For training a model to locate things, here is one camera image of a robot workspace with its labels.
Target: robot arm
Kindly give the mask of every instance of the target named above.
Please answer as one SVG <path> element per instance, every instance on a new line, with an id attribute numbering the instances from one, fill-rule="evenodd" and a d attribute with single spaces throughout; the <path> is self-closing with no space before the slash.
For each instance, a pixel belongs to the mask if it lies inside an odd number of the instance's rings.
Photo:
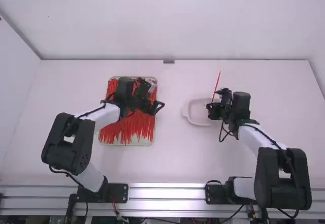
<path id="1" fill-rule="evenodd" d="M 64 170 L 85 189 L 94 193 L 102 191 L 108 181 L 90 163 L 94 133 L 137 109 L 155 115 L 164 106 L 159 101 L 150 103 L 149 96 L 155 88 L 156 84 L 151 81 L 123 77 L 116 91 L 101 101 L 101 107 L 76 115 L 58 114 L 43 148 L 42 161 L 54 173 L 58 173 L 55 169 Z M 65 140 L 72 136 L 73 142 Z"/>
<path id="2" fill-rule="evenodd" d="M 250 95 L 224 88 L 216 92 L 221 102 L 207 104 L 208 117 L 222 120 L 232 133 L 256 156 L 256 172 L 252 178 L 230 177 L 225 183 L 226 195 L 235 201 L 256 200 L 262 208 L 308 210 L 311 206 L 311 189 L 307 158 L 301 149 L 288 148 L 273 140 L 256 120 L 250 119 Z M 279 171 L 290 174 L 279 176 Z"/>

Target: aluminum rail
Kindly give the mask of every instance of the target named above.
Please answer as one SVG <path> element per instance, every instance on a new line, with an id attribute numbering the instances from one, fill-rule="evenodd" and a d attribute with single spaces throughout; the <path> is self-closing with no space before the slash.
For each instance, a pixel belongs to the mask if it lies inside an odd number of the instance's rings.
<path id="1" fill-rule="evenodd" d="M 4 195 L 0 215 L 65 215 L 68 198 L 76 193 L 71 185 L 0 185 Z M 325 219 L 325 189 L 312 189 L 310 210 L 301 211 L 298 219 Z M 138 217 L 220 217 L 231 216 L 239 205 L 207 205 L 204 184 L 131 183 L 128 202 L 116 204 L 124 216 Z M 254 207 L 257 216 L 260 212 Z M 78 203 L 74 215 L 85 215 L 86 205 Z M 268 209 L 270 218 L 286 218 L 276 209 Z M 109 203 L 89 203 L 89 216 L 114 216 Z M 236 218 L 247 218 L 243 208 Z"/>

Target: red straw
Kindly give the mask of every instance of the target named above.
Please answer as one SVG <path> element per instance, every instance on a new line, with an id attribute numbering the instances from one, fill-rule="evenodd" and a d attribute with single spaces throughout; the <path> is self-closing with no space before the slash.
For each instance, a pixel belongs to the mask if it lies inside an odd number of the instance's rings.
<path id="1" fill-rule="evenodd" d="M 211 103 L 213 102 L 215 92 L 217 91 L 217 87 L 218 87 L 218 83 L 219 83 L 219 78 L 220 78 L 220 73 L 221 73 L 221 71 L 219 71 L 219 74 L 218 74 L 218 79 L 217 79 L 217 83 L 215 84 L 215 87 L 214 87 L 214 91 L 213 91 L 213 96 L 212 96 L 212 101 L 211 101 Z"/>
<path id="2" fill-rule="evenodd" d="M 116 91 L 117 79 L 111 79 L 108 82 L 106 97 Z M 157 89 L 150 95 L 151 104 L 156 99 Z M 136 110 L 134 115 L 110 124 L 100 130 L 99 141 L 106 144 L 113 144 L 117 139 L 120 144 L 129 144 L 132 141 L 132 136 L 136 135 L 138 142 L 144 138 L 153 142 L 155 127 L 155 117 L 144 114 L 140 110 Z"/>

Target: black clamp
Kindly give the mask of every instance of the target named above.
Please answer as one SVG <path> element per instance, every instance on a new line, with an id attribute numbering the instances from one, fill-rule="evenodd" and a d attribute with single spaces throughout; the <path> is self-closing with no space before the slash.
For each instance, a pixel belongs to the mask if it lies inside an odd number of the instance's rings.
<path id="1" fill-rule="evenodd" d="M 137 109 L 154 116 L 165 104 L 157 100 L 151 103 L 150 90 L 152 86 L 151 83 L 140 77 L 137 79 L 121 77 L 118 80 L 116 91 L 110 94 L 105 102 L 120 108 L 120 118 L 128 117 L 129 112 L 134 113 Z"/>
<path id="2" fill-rule="evenodd" d="M 208 205 L 249 205 L 256 204 L 256 201 L 241 198 L 235 195 L 234 180 L 236 177 L 229 177 L 225 184 L 206 184 L 205 201 Z"/>
<path id="3" fill-rule="evenodd" d="M 104 177 L 101 189 L 94 193 L 83 187 L 79 187 L 76 194 L 69 196 L 68 208 L 64 218 L 65 224 L 70 224 L 73 209 L 76 203 L 117 203 L 125 204 L 128 200 L 128 185 L 125 183 L 108 183 Z"/>

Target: white bowl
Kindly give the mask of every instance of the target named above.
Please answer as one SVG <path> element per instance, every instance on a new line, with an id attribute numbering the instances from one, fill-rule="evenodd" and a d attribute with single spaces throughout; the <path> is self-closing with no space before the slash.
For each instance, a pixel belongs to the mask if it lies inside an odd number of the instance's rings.
<path id="1" fill-rule="evenodd" d="M 194 125 L 211 126 L 216 123 L 221 123 L 221 120 L 211 120 L 208 118 L 208 110 L 206 104 L 211 103 L 211 98 L 198 98 L 185 103 L 182 108 L 182 115 Z"/>

